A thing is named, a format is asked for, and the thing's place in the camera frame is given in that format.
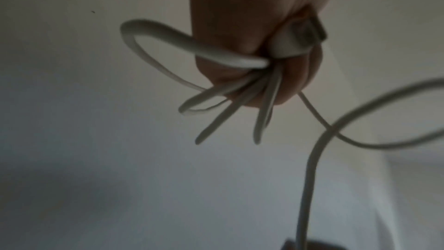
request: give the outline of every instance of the white cable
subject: white cable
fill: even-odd
[[[319,26],[320,23],[316,18],[314,25],[304,26],[305,31],[315,32],[313,27]],[[307,42],[306,38],[301,38],[300,35],[294,35],[288,30],[294,30],[295,28],[290,26],[289,29],[280,30],[277,32],[277,36],[271,39],[271,46],[268,46],[273,52],[274,57],[286,57],[287,55],[295,56],[301,54],[301,52],[307,52],[310,46],[320,43],[325,36],[322,32],[319,34],[311,34],[309,38],[315,38],[314,42]],[[157,70],[172,78],[173,80],[181,83],[184,86],[203,91],[202,93],[190,98],[183,105],[180,106],[179,111],[181,113],[205,113],[211,109],[218,108],[227,100],[220,102],[217,105],[211,106],[206,109],[192,110],[193,106],[201,104],[215,96],[223,96],[240,89],[244,89],[241,94],[221,113],[217,118],[197,137],[196,143],[200,144],[209,135],[211,135],[224,121],[226,121],[231,115],[233,115],[242,105],[248,103],[256,97],[260,92],[265,91],[262,99],[262,105],[259,109],[259,114],[256,120],[256,125],[253,132],[253,138],[255,143],[259,144],[265,127],[270,121],[272,107],[279,90],[280,83],[282,81],[282,65],[274,64],[273,67],[269,67],[269,60],[266,58],[246,56],[236,54],[231,51],[227,51],[215,46],[203,44],[192,37],[181,33],[167,25],[148,21],[148,20],[132,20],[122,24],[120,28],[122,37],[126,45],[132,49],[142,60],[155,67]],[[228,82],[223,85],[213,86],[210,89],[204,89],[198,85],[188,82],[168,69],[162,66],[158,61],[147,54],[141,46],[136,42],[134,36],[146,35],[152,36],[167,43],[170,43],[176,47],[182,48],[186,51],[192,52],[197,56],[212,60],[219,64],[235,67],[235,68],[247,68],[247,69],[264,69],[261,71],[254,71],[247,76],[240,78],[237,81]],[[304,42],[300,46],[292,48],[291,44],[297,44],[298,42]],[[313,198],[313,190],[315,187],[315,173],[316,167],[327,144],[333,137],[338,137],[342,141],[351,145],[373,150],[392,150],[400,149],[411,146],[417,146],[420,144],[428,143],[438,138],[444,137],[444,129],[437,130],[433,133],[423,135],[411,140],[387,143],[387,144],[366,144],[352,140],[340,133],[347,125],[354,120],[369,114],[389,103],[395,102],[399,99],[406,98],[415,94],[419,94],[426,90],[444,88],[444,79],[435,79],[407,86],[397,91],[385,94],[380,98],[377,98],[367,104],[360,106],[359,108],[351,111],[338,119],[334,124],[330,125],[325,119],[317,112],[313,105],[309,102],[307,97],[303,93],[299,94],[299,97],[313,114],[313,116],[326,128],[326,131],[317,141],[314,146],[307,162],[304,190],[301,198],[301,205],[299,210],[299,218],[297,224],[296,233],[296,250],[304,250],[306,248],[308,220],[310,213],[311,200]]]

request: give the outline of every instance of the white wall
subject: white wall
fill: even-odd
[[[444,166],[393,163],[406,250],[444,249]]]
[[[215,113],[180,116],[195,92],[122,43],[119,25],[132,18],[189,31],[188,0],[0,1],[2,249],[271,250],[294,236],[306,158],[323,131],[301,102],[275,110],[261,146],[253,109],[195,146]],[[142,42],[209,85],[191,55]],[[307,95],[329,120],[357,104],[328,48]],[[346,133],[373,140],[364,123]],[[310,236],[378,249],[382,217],[400,249],[383,157],[339,141],[325,154]]]

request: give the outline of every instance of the hand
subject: hand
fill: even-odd
[[[191,0],[193,36],[203,42],[241,54],[260,55],[265,40],[283,22],[298,18],[301,8],[311,5],[319,11],[328,0]],[[322,61],[322,49],[316,46],[303,56],[279,60],[284,75],[275,104],[298,94],[314,77]],[[246,74],[214,62],[196,58],[199,71],[213,84],[235,80]],[[259,107],[261,97],[248,106]]]

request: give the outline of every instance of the cable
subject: cable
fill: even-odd
[[[319,28],[320,23],[316,18],[312,26],[308,25],[310,32],[316,32],[315,28]],[[300,40],[300,35],[294,35],[288,30],[291,28],[283,29],[277,32],[277,36],[272,38],[271,46],[268,46],[273,50],[273,57],[286,57],[286,55],[291,54],[296,56],[298,54],[305,53],[309,51],[309,45],[314,46],[325,39],[325,32],[319,31],[319,34],[314,36],[308,36],[308,38],[314,38],[314,41],[307,42],[308,38],[304,38],[304,45],[296,46],[292,48],[292,44],[297,44]],[[179,82],[180,84],[202,91],[200,94],[188,99],[183,105],[179,107],[179,112],[182,114],[198,114],[206,113],[209,110],[219,108],[222,104],[227,102],[225,99],[222,102],[205,108],[205,109],[192,109],[192,107],[197,106],[215,96],[224,96],[226,94],[232,93],[234,91],[241,91],[237,98],[222,112],[216,119],[205,128],[199,136],[196,138],[196,144],[202,143],[206,138],[208,138],[219,126],[223,124],[228,118],[230,118],[242,105],[248,103],[251,99],[256,97],[262,91],[265,91],[264,97],[262,99],[262,105],[259,109],[258,117],[256,120],[256,125],[253,132],[253,139],[256,144],[259,144],[262,138],[262,134],[266,126],[268,125],[271,117],[272,107],[276,94],[279,90],[280,83],[282,81],[282,65],[273,64],[270,66],[270,61],[266,58],[256,57],[256,56],[246,56],[236,54],[231,51],[224,50],[222,48],[217,48],[208,44],[203,44],[193,39],[192,37],[175,30],[167,25],[149,21],[149,20],[131,20],[125,22],[121,25],[120,31],[122,34],[123,41],[126,45],[133,50],[142,60],[148,64],[155,67],[157,70],[172,78],[173,80]],[[170,70],[162,66],[157,60],[152,58],[148,53],[146,53],[142,47],[136,42],[134,36],[146,35],[152,36],[154,38],[160,39],[171,45],[182,48],[186,51],[192,52],[197,56],[212,60],[221,65],[244,68],[244,69],[261,69],[255,70],[246,75],[245,77],[231,81],[222,85],[213,86],[210,89],[205,89],[189,81],[186,81]],[[394,150],[407,147],[413,147],[420,144],[425,144],[436,140],[438,138],[444,137],[444,128],[434,131],[423,136],[409,139],[402,142],[386,143],[386,144],[367,144],[352,140],[340,133],[351,122],[356,119],[374,112],[387,104],[396,102],[400,99],[413,96],[415,94],[422,93],[426,90],[432,90],[436,88],[444,88],[444,78],[427,80],[411,86],[401,88],[396,91],[392,91],[385,94],[373,101],[370,101],[351,112],[345,114],[339,118],[336,122],[330,125],[315,109],[315,107],[309,102],[307,97],[300,93],[299,97],[303,101],[307,109],[313,114],[313,116],[325,127],[326,131],[321,135],[321,137],[316,142],[310,156],[307,160],[306,174],[304,189],[301,197],[301,205],[299,209],[299,217],[297,223],[296,231],[296,249],[304,250],[306,249],[307,243],[307,231],[308,231],[308,221],[310,215],[311,201],[313,198],[313,191],[315,187],[315,174],[316,167],[321,157],[322,152],[328,143],[337,137],[340,140],[351,144],[353,146],[371,149],[371,150]]]

